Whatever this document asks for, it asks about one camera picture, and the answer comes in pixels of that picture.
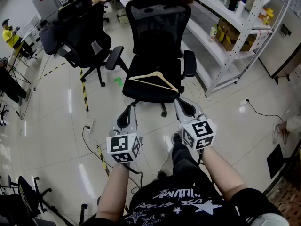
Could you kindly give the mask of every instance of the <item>white bottle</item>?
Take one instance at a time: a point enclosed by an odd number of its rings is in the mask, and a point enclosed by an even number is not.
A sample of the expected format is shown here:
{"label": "white bottle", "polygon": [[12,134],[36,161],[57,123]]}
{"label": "white bottle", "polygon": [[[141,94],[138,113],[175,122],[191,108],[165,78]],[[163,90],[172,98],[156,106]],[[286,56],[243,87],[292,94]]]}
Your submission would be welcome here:
{"label": "white bottle", "polygon": [[241,15],[245,9],[246,0],[239,1],[238,8],[236,9],[235,16],[241,18]]}

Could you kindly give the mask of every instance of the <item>wooden hanger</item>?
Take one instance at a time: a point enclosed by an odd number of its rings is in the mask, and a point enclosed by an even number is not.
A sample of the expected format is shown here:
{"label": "wooden hanger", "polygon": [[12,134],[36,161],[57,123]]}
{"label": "wooden hanger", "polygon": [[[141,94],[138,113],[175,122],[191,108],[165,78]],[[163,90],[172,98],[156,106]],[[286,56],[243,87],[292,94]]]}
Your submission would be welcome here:
{"label": "wooden hanger", "polygon": [[[149,83],[149,82],[145,82],[145,81],[140,81],[138,79],[142,79],[142,78],[148,78],[148,77],[154,77],[154,76],[158,76],[161,80],[163,80],[167,85],[170,86],[169,87],[165,87],[165,86],[162,86],[162,85],[156,85],[156,84],[153,84],[153,83]],[[175,92],[179,93],[178,89],[173,86],[171,83],[169,83],[163,76],[163,74],[159,71],[155,71],[153,73],[150,73],[150,74],[146,74],[146,75],[139,75],[139,76],[134,76],[134,77],[130,77],[129,78],[130,81],[138,81],[138,82],[142,82],[142,83],[146,83],[146,84],[149,84],[149,85],[154,85],[154,86],[159,86],[159,87],[162,87],[162,88],[166,88],[166,89],[170,89],[170,90],[174,90]]]}

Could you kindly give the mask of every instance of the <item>person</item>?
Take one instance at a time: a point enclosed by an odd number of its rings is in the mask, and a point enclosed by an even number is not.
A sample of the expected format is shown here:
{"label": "person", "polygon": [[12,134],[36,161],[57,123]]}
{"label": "person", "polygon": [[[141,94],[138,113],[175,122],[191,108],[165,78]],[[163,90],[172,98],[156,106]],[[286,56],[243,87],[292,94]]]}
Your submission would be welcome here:
{"label": "person", "polygon": [[91,225],[252,225],[288,226],[279,210],[259,191],[248,188],[237,171],[212,147],[202,161],[223,198],[192,158],[178,133],[169,147],[173,175],[159,172],[159,179],[133,196],[123,216],[129,171],[113,167]]}
{"label": "person", "polygon": [[[4,41],[13,49],[17,49],[21,45],[21,41],[23,38],[21,38],[17,33],[13,30],[13,27],[8,26],[9,19],[6,19],[2,22],[3,27],[3,33],[2,36],[4,38]],[[34,51],[32,48],[24,41],[22,48],[25,50],[20,50],[20,54],[25,57],[29,58],[31,55],[33,55]]]}
{"label": "person", "polygon": [[301,132],[301,115],[295,115],[281,124],[273,124],[272,142],[276,144],[279,134],[283,135],[283,143],[287,143],[289,133]]}
{"label": "person", "polygon": [[60,29],[59,26],[49,25],[47,20],[41,22],[41,31],[39,32],[44,51],[46,54],[56,54],[61,44],[57,42],[55,33]]}
{"label": "person", "polygon": [[28,101],[31,90],[27,92],[15,81],[6,70],[4,62],[0,62],[0,90],[4,91],[7,96],[18,103],[22,104],[22,99]]}

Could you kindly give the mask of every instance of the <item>white wall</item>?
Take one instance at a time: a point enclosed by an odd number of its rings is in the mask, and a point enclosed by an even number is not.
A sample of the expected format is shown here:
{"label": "white wall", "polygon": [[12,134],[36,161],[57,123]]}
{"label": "white wall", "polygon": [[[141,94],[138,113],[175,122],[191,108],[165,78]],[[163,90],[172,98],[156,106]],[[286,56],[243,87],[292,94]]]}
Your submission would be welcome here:
{"label": "white wall", "polygon": [[[32,0],[2,0],[0,3],[0,22],[9,18],[9,25],[23,28],[35,15],[39,14]],[[12,49],[0,38],[0,57],[11,55]]]}

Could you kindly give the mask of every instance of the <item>green tape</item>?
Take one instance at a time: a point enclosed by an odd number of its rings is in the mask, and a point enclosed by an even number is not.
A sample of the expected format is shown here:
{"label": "green tape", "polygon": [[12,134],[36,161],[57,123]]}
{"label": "green tape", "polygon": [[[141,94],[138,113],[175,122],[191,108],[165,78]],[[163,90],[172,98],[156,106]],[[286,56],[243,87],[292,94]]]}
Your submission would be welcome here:
{"label": "green tape", "polygon": [[119,86],[123,86],[122,79],[120,77],[114,79],[114,82],[118,81]]}

